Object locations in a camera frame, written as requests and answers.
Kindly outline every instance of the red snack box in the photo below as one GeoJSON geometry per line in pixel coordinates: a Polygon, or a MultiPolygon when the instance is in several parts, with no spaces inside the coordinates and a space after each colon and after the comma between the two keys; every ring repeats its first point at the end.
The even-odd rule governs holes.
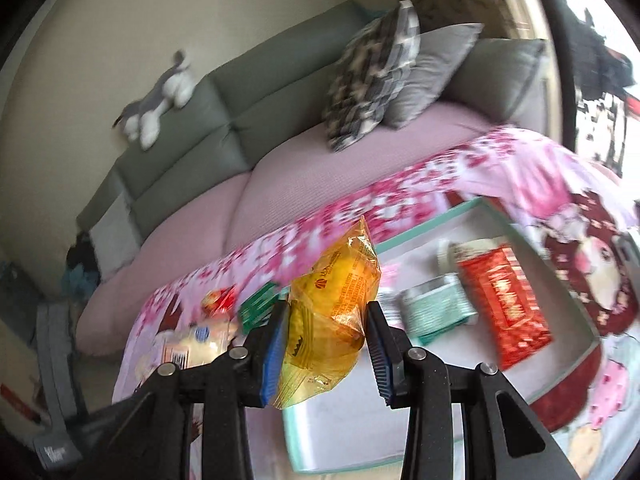
{"type": "Polygon", "coordinates": [[[551,343],[529,280],[507,244],[458,265],[491,320],[501,370],[508,370],[551,343]]]}

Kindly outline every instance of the checkered pillow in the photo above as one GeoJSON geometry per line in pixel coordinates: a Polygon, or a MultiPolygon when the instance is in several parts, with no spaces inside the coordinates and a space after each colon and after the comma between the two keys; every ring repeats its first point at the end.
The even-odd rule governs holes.
{"type": "Polygon", "coordinates": [[[364,27],[336,64],[323,118],[339,152],[368,134],[401,91],[420,47],[418,16],[405,0],[364,27]]]}

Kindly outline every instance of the yellow plastic bag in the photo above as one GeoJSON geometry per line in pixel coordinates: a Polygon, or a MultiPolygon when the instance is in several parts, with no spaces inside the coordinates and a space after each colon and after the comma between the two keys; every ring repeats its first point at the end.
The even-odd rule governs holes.
{"type": "Polygon", "coordinates": [[[380,265],[364,217],[289,291],[289,339],[273,405],[282,409],[331,390],[356,364],[367,302],[380,265]]]}

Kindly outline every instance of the sofa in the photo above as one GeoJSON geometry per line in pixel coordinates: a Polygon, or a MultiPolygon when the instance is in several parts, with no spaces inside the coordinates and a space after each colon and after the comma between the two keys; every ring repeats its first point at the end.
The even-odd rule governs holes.
{"type": "MultiPolygon", "coordinates": [[[[371,18],[349,0],[220,66],[161,118],[151,149],[131,145],[116,161],[78,227],[89,231],[124,195],[144,243],[82,312],[81,352],[122,350],[156,288],[494,126],[482,110],[439,100],[400,130],[380,125],[331,152],[321,114],[332,65],[371,18]]],[[[519,97],[528,104],[513,122],[543,131],[542,84],[519,97]]]]}

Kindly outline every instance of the red package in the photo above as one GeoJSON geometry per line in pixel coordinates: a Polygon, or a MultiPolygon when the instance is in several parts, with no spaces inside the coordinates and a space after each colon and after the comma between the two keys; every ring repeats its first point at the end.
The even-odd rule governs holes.
{"type": "Polygon", "coordinates": [[[220,288],[219,290],[210,290],[207,295],[202,298],[200,306],[207,316],[212,316],[215,312],[231,312],[236,304],[236,287],[220,288]]]}
{"type": "Polygon", "coordinates": [[[458,265],[491,320],[501,370],[508,370],[551,343],[529,280],[507,244],[458,265]]]}

